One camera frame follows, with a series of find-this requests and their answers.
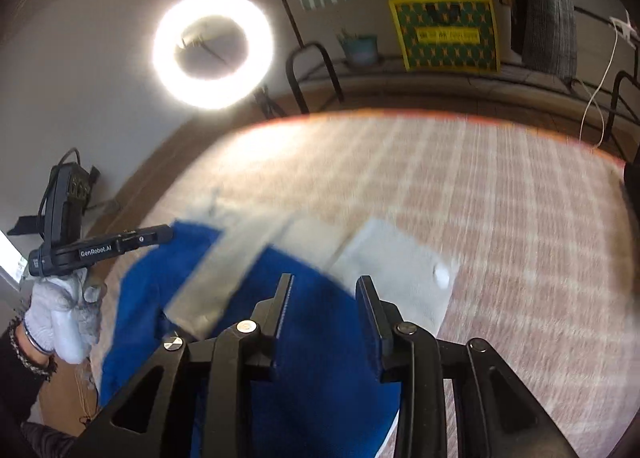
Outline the left forearm dark sleeve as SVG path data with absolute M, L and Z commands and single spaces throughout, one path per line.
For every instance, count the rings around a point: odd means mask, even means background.
M 1 443 L 16 441 L 43 383 L 56 371 L 51 354 L 41 353 L 14 318 L 1 335 Z

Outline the left hand white glove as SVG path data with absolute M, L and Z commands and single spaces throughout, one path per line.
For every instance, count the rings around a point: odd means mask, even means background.
M 27 340 L 44 355 L 81 364 L 99 342 L 105 293 L 104 282 L 86 268 L 67 276 L 35 278 L 23 317 Z

